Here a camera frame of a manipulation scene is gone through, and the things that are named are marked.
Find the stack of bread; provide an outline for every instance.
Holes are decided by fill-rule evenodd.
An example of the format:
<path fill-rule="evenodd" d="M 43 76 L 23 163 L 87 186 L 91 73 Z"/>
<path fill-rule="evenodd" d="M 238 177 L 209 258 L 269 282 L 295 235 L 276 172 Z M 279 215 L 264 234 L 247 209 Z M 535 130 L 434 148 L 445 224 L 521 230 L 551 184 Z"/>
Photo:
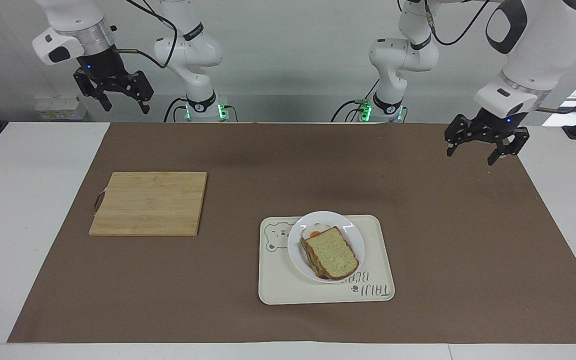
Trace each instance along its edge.
<path fill-rule="evenodd" d="M 359 260 L 337 227 L 301 239 L 308 263 L 320 279 L 342 280 L 359 267 Z"/>

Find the white plate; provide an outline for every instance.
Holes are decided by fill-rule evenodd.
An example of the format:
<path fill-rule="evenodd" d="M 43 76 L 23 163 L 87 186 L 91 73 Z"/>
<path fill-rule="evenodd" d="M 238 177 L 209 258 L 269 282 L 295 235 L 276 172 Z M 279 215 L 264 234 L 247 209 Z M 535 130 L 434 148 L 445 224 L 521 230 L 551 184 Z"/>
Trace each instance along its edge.
<path fill-rule="evenodd" d="M 300 243 L 302 237 L 302 231 L 307 226 L 314 225 L 315 223 L 325 224 L 331 227 L 336 226 L 341 231 L 343 238 L 350 245 L 350 248 L 354 252 L 354 255 L 359 260 L 359 266 L 361 266 L 364 260 L 364 253 L 366 249 L 364 248 L 364 239 L 359 232 L 357 226 L 350 222 L 349 219 L 340 215 L 336 212 L 331 211 L 316 211 L 305 215 L 300 218 L 297 223 L 295 223 L 290 233 L 288 234 L 288 255 L 290 255 L 290 260 L 303 275 L 308 278 L 318 281 L 320 283 L 338 283 L 343 281 L 340 280 L 330 280 L 329 278 L 318 278 L 315 271 L 311 268 L 308 263 L 308 258 L 306 257 L 306 251 Z"/>

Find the table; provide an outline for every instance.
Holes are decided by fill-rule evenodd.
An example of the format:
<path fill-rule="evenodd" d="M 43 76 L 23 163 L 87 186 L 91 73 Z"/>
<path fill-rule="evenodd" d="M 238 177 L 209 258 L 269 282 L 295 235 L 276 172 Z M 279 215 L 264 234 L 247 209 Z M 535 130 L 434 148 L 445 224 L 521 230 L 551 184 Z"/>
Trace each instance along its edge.
<path fill-rule="evenodd" d="M 0 135 L 0 358 L 250 358 L 271 349 L 285 358 L 576 356 L 576 344 L 3 344 L 107 129 L 107 123 L 11 123 Z M 576 141 L 558 128 L 532 127 L 530 134 L 520 159 L 576 256 Z M 571 185 L 574 192 L 567 192 Z"/>

